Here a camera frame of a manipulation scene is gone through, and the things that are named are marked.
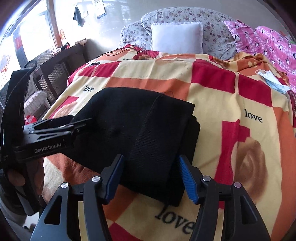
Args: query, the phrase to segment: red plastic bag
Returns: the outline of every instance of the red plastic bag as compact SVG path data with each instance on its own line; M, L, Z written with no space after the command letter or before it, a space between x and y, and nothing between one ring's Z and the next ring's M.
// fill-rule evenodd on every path
M25 118L25 125L30 124L30 123L34 123L36 122L37 119L35 118L34 115L27 115L27 117Z

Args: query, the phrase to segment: wall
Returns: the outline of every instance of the wall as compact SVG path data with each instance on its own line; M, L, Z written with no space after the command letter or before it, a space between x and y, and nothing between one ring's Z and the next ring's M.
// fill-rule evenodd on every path
M282 24L257 0L109 0L103 1L107 15L96 19L91 1L79 3L80 10L87 8L89 16L83 27L73 20L74 0L55 0L54 9L59 29L63 29L66 41L74 44L80 39L90 39L87 43L89 57L116 49L120 41L120 31L128 23L135 22L153 10L175 7L205 7L220 11L235 19L240 19L251 27L260 25L276 31L286 32Z

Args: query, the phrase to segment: checkered blanket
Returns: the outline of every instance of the checkered blanket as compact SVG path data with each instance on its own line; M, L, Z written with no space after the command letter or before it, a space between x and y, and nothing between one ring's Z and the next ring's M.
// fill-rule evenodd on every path
M270 89L255 73L258 69L271 70L285 84L286 76L261 54L239 53L222 61L209 55L169 55L127 45L72 73L68 88L45 118L76 115L106 87L142 88L195 104L193 115L201 130L192 165L219 183L241 182L271 239L277 241L296 215L295 96L291 91L283 95ZM63 181L74 185L96 175L62 154L45 158L44 167L47 201ZM186 192L178 207L164 207L121 185L104 206L114 241L189 240L198 210ZM221 204L215 240L221 237L223 213ZM80 229L84 236L83 225Z

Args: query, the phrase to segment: blue gripper pad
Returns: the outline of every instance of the blue gripper pad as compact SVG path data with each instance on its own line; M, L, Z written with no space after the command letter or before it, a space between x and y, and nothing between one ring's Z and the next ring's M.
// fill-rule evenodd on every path
M182 156L179 156L178 165L179 165L180 174L182 176L187 195L188 195L189 199L191 201L193 201L194 204L197 204L198 195L197 195L196 182L194 181L194 179L189 171L189 168L188 168L187 164L185 163Z
M114 163L115 167L113 167L114 165L113 163L109 167L109 168L113 168L113 172L111 173L109 180L106 183L105 200L107 201L107 203L109 203L115 196L115 193L123 172L123 168L124 168L124 157L121 155L117 155L113 162L116 162Z

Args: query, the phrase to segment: floral headboard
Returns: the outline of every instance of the floral headboard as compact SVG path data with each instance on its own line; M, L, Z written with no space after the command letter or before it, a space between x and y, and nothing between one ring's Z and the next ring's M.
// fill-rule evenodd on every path
M234 21L223 13L200 7L169 7L145 14L141 21L128 24L121 30L120 47L133 44L151 49L151 24L170 22L202 22L203 53L220 59L236 54L235 42L224 21Z

